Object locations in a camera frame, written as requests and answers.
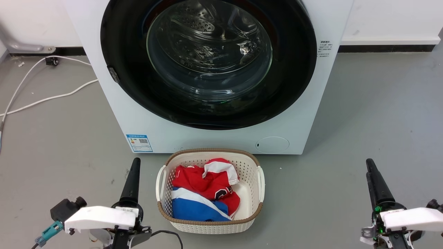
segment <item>clothes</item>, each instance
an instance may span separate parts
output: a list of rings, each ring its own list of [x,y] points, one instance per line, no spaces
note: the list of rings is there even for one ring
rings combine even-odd
[[[240,205],[240,197],[232,191],[231,185],[239,182],[234,166],[223,158],[210,160],[203,168],[178,166],[172,186],[185,188],[213,201],[218,200],[228,207],[232,216]]]
[[[220,201],[210,201],[203,196],[184,188],[171,191],[173,217],[181,220],[200,222],[225,222],[228,207]]]

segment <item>cable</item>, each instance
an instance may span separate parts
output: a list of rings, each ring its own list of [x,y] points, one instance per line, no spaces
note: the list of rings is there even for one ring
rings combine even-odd
[[[180,248],[183,249],[182,239],[180,238],[180,236],[179,236],[178,233],[174,233],[174,232],[166,231],[166,230],[158,230],[158,231],[156,231],[156,232],[153,232],[153,233],[151,234],[151,237],[154,236],[154,235],[156,235],[156,234],[159,234],[159,233],[169,233],[169,234],[173,234],[173,235],[177,236],[177,238],[178,238],[179,241],[180,241]]]
[[[132,238],[129,240],[129,243],[128,243],[128,248],[129,248],[129,249],[131,249],[132,241],[134,240],[134,238],[135,238],[135,237],[132,237]]]
[[[29,75],[29,73],[35,68],[35,66],[37,66],[37,64],[39,64],[40,62],[44,61],[46,58],[52,58],[52,57],[65,58],[65,59],[68,59],[68,60],[71,60],[71,61],[77,61],[77,62],[80,62],[80,63],[86,64],[86,65],[89,65],[89,66],[91,65],[91,64],[89,64],[89,63],[87,63],[87,62],[83,62],[83,61],[81,61],[81,60],[72,59],[72,58],[68,58],[68,57],[64,57],[64,56],[58,56],[58,55],[47,56],[47,57],[45,57],[45,58],[43,58],[43,59],[37,61],[37,63],[34,64],[34,65],[31,67],[31,69],[26,73],[26,75],[25,75],[25,77],[23,78],[23,80],[20,82],[19,86],[17,87],[16,91],[15,91],[14,94],[12,95],[11,100],[10,100],[9,103],[8,103],[5,112],[3,113],[3,119],[2,119],[2,121],[1,121],[1,123],[0,123],[0,153],[1,153],[1,137],[2,137],[2,132],[3,132],[3,128],[4,128],[4,121],[5,121],[5,119],[6,119],[6,115],[8,115],[9,108],[11,107],[11,104],[12,104],[12,102],[14,101],[14,98],[16,97],[17,92],[19,91],[19,89],[20,89],[20,87],[22,86],[23,82],[25,81],[26,77],[27,77],[27,76]]]
[[[82,86],[80,86],[79,88],[77,88],[76,90],[74,90],[74,91],[72,91],[72,92],[70,92],[70,93],[66,93],[66,94],[62,94],[62,95],[57,95],[57,96],[52,96],[52,97],[49,97],[49,98],[45,98],[45,99],[39,100],[39,101],[37,101],[37,102],[34,102],[34,103],[32,103],[32,104],[26,105],[26,106],[24,106],[24,107],[22,107],[22,108],[19,108],[19,109],[17,109],[17,110],[10,111],[10,112],[8,112],[7,114],[9,115],[9,114],[13,114],[13,113],[19,112],[19,111],[21,111],[21,110],[24,110],[24,109],[26,109],[26,108],[29,108],[29,107],[31,107],[31,106],[34,106],[34,105],[36,105],[36,104],[40,104],[40,103],[42,103],[42,102],[45,102],[45,101],[48,101],[48,100],[51,100],[51,99],[60,98],[60,97],[66,97],[66,96],[72,95],[72,94],[78,92],[79,90],[81,90],[82,88],[84,88],[85,86],[88,86],[88,85],[90,85],[90,84],[92,84],[92,83],[94,83],[94,82],[97,82],[97,81],[98,81],[98,79],[93,80],[93,81],[90,81],[90,82],[87,82],[87,83],[83,84]]]

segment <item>power cord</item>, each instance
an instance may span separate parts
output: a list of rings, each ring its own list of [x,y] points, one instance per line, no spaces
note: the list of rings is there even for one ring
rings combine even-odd
[[[88,82],[88,83],[86,83],[86,84],[80,86],[79,88],[77,88],[76,90],[74,90],[74,91],[71,92],[71,93],[67,93],[67,94],[63,94],[63,95],[58,95],[58,96],[53,96],[53,97],[49,97],[49,98],[46,98],[46,99],[42,99],[42,100],[37,101],[37,102],[35,102],[35,103],[32,103],[32,104],[30,104],[30,105],[24,106],[24,107],[22,107],[22,108],[20,108],[20,109],[17,109],[17,110],[14,110],[14,111],[8,112],[8,111],[9,111],[9,108],[11,107],[12,102],[14,101],[14,98],[15,98],[16,95],[17,95],[17,92],[19,91],[20,87],[22,86],[23,82],[25,81],[25,79],[26,79],[26,77],[29,75],[29,73],[35,68],[35,66],[37,66],[37,64],[39,64],[40,62],[44,61],[46,58],[52,58],[52,57],[64,58],[64,59],[68,59],[68,60],[71,60],[71,61],[77,61],[77,62],[80,62],[80,63],[86,64],[86,65],[89,65],[89,66],[91,65],[91,64],[89,64],[89,63],[87,63],[87,62],[83,62],[83,61],[81,61],[81,60],[72,59],[72,58],[68,58],[68,57],[65,57],[65,56],[58,56],[58,55],[47,56],[47,57],[45,57],[45,58],[39,60],[35,65],[33,65],[33,66],[31,67],[31,69],[26,73],[25,77],[24,77],[23,80],[20,82],[20,84],[19,84],[19,86],[17,87],[16,91],[15,91],[14,94],[12,95],[12,98],[11,98],[11,100],[9,101],[8,106],[6,107],[5,112],[4,112],[3,114],[0,115],[0,117],[3,116],[3,119],[2,119],[2,121],[1,121],[1,123],[0,123],[0,153],[1,153],[1,137],[2,137],[2,132],[3,132],[3,128],[4,128],[4,122],[5,122],[5,119],[6,119],[6,115],[11,114],[11,113],[16,113],[16,112],[21,111],[21,110],[23,110],[23,109],[29,108],[29,107],[31,107],[31,106],[33,106],[33,105],[36,105],[36,104],[39,104],[39,103],[42,103],[42,102],[48,101],[48,100],[50,100],[50,99],[55,99],[55,98],[59,98],[59,97],[64,97],[64,96],[72,95],[72,94],[76,93],[77,91],[79,91],[80,89],[82,89],[83,87],[85,87],[85,86],[87,86],[87,85],[89,85],[89,84],[92,84],[92,83],[98,81],[98,79],[93,80],[93,81],[90,81],[90,82]]]
[[[168,233],[168,234],[173,234],[173,235],[177,236],[177,238],[179,239],[179,242],[180,242],[180,248],[183,249],[182,239],[180,238],[180,236],[179,236],[178,233],[174,233],[174,232],[166,231],[166,230],[158,230],[158,231],[156,231],[156,232],[153,232],[153,233],[151,234],[151,237],[153,237],[154,235],[157,235],[157,234],[159,234],[159,233]]]

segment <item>red clothing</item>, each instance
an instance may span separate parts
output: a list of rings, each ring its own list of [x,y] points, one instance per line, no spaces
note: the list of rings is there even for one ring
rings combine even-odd
[[[228,215],[237,211],[240,197],[231,185],[238,183],[234,166],[222,158],[210,160],[205,167],[183,167],[175,169],[174,187],[182,187],[208,200],[218,200],[228,206]]]

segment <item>washing machine door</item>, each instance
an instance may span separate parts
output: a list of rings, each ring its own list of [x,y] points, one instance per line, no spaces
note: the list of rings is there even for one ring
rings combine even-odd
[[[101,45],[110,74],[140,105],[218,130],[287,109],[317,57],[314,29],[296,0],[111,0]]]

